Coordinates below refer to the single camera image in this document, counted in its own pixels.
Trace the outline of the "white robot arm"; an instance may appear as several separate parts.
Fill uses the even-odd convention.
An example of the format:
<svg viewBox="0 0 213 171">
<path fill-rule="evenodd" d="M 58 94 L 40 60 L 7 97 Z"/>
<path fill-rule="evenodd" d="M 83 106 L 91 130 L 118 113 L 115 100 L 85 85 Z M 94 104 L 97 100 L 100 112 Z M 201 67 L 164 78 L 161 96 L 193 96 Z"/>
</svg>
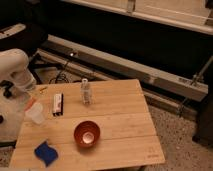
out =
<svg viewBox="0 0 213 171">
<path fill-rule="evenodd" d="M 34 90 L 36 79 L 28 69 L 29 59 L 21 49 L 0 51 L 0 82 L 12 82 L 20 91 Z"/>
</svg>

